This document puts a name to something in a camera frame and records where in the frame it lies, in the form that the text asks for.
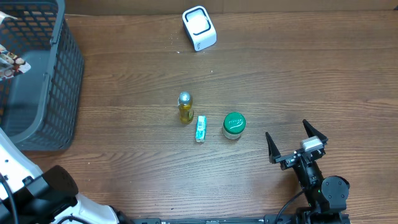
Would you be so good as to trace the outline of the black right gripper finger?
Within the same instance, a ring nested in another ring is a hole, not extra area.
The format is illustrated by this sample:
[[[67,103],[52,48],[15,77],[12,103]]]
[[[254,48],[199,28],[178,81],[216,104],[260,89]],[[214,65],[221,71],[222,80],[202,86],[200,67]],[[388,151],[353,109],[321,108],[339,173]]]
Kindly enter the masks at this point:
[[[268,132],[266,132],[266,140],[269,150],[269,162],[271,164],[279,163],[279,158],[281,157],[280,152]]]
[[[315,129],[306,119],[304,119],[302,121],[302,123],[303,123],[303,126],[304,126],[304,128],[306,130],[306,133],[307,133],[308,137],[311,138],[311,137],[316,136],[317,138],[319,138],[321,140],[321,142],[323,144],[327,143],[328,138],[324,134],[319,132],[317,129]]]

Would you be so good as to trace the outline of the green lid glass jar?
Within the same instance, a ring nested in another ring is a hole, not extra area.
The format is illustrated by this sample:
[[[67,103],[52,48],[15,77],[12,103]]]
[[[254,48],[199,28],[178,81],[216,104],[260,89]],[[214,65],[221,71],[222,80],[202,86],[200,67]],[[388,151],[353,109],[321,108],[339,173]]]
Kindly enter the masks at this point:
[[[241,113],[232,112],[225,116],[222,132],[226,138],[235,140],[241,137],[245,127],[245,117]]]

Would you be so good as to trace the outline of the teal Kleenex tissue pack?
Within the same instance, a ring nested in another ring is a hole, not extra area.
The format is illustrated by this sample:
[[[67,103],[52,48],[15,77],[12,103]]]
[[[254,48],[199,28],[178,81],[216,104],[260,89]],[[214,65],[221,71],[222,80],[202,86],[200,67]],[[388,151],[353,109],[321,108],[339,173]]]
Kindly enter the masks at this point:
[[[196,142],[205,142],[206,136],[206,116],[200,115],[197,119],[197,126],[195,131]]]

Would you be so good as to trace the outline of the yellow oil bottle silver cap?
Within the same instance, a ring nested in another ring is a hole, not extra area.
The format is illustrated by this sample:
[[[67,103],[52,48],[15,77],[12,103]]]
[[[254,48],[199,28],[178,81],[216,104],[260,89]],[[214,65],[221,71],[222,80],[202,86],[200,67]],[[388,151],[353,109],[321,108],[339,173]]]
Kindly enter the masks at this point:
[[[193,120],[193,97],[189,92],[183,91],[178,96],[178,110],[180,121],[189,124]]]

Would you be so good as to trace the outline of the brown snack packet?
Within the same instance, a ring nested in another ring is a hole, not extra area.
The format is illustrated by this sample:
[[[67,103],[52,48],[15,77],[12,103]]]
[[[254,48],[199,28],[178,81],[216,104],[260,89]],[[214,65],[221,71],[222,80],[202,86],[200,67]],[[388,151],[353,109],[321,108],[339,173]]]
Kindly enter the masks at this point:
[[[12,79],[28,72],[30,69],[30,64],[23,58],[8,51],[5,46],[1,45],[1,81]]]

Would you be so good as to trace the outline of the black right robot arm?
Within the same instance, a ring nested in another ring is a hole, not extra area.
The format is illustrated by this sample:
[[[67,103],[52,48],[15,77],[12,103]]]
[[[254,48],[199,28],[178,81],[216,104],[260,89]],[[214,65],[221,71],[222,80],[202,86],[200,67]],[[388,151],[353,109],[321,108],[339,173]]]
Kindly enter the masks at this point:
[[[280,164],[282,170],[292,168],[297,176],[301,191],[293,196],[274,217],[265,220],[274,223],[350,223],[346,210],[349,182],[338,175],[324,177],[316,160],[325,155],[328,138],[315,129],[307,120],[302,121],[308,135],[300,143],[300,149],[282,156],[271,135],[266,133],[269,161]],[[308,206],[296,209],[295,214],[283,217],[286,208],[298,197],[304,195]]]

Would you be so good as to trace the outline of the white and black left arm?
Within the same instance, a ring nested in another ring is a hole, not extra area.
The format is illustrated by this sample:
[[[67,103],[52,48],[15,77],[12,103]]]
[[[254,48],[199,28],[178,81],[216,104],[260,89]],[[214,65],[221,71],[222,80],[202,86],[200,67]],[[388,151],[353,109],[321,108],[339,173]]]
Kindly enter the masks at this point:
[[[1,223],[131,223],[123,212],[79,193],[61,166],[47,172],[1,131]]]

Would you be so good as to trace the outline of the white barcode scanner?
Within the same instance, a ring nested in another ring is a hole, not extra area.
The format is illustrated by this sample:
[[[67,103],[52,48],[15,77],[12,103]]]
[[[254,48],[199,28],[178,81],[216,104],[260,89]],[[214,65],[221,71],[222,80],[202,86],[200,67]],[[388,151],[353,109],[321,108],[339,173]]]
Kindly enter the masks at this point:
[[[216,43],[216,29],[203,6],[195,6],[184,11],[182,21],[183,28],[196,52]]]

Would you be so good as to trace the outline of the dark grey plastic basket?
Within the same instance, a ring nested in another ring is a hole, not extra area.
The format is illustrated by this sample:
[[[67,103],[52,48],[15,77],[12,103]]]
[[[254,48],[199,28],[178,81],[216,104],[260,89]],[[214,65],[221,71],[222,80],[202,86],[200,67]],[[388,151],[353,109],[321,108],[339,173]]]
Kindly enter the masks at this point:
[[[63,0],[1,1],[1,46],[28,71],[1,79],[1,129],[21,151],[57,151],[73,141],[84,60]]]

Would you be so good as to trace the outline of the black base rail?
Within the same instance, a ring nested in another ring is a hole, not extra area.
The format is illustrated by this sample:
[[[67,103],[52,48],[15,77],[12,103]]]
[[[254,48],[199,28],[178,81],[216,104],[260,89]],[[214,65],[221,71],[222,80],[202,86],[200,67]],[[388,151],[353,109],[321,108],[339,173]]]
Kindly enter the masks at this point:
[[[133,224],[275,224],[277,215],[235,218],[132,218]]]

